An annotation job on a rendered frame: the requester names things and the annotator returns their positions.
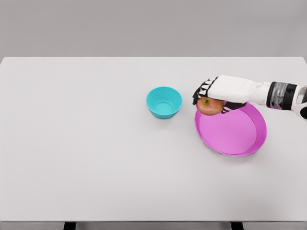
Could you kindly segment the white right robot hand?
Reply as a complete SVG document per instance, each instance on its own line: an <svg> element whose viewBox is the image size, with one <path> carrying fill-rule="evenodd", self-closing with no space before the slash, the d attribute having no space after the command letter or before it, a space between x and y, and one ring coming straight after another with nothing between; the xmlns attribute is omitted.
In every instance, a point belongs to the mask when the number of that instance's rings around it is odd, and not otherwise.
<svg viewBox="0 0 307 230"><path fill-rule="evenodd" d="M215 100L225 101L222 114L246 106L248 101L248 89L252 85L251 80L244 78L220 75L204 81L193 95L193 105L201 97L209 97Z"/></svg>

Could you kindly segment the red apple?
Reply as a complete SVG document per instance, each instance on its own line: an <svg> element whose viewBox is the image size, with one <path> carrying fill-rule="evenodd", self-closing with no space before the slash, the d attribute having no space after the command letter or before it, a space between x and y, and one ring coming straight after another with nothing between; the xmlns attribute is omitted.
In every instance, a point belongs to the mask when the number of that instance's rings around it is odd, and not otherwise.
<svg viewBox="0 0 307 230"><path fill-rule="evenodd" d="M203 115L216 115L222 112L224 104L223 100L201 97L197 101L196 107Z"/></svg>

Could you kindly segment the pink plate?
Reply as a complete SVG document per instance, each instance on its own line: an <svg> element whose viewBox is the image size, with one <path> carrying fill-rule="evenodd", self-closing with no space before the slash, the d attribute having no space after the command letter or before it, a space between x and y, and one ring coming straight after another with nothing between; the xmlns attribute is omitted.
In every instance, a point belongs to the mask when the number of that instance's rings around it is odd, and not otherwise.
<svg viewBox="0 0 307 230"><path fill-rule="evenodd" d="M253 105L226 114L203 115L196 111L195 127L202 141L223 155L243 157L258 151L267 138L267 125Z"/></svg>

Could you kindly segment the blue bowl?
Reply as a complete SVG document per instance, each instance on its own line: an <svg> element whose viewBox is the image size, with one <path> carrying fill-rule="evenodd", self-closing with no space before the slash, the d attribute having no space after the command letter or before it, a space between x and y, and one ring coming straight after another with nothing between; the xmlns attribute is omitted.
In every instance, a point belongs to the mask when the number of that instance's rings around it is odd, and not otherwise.
<svg viewBox="0 0 307 230"><path fill-rule="evenodd" d="M146 96L146 105L153 116L169 119L178 113L183 104L181 94L174 88L160 86Z"/></svg>

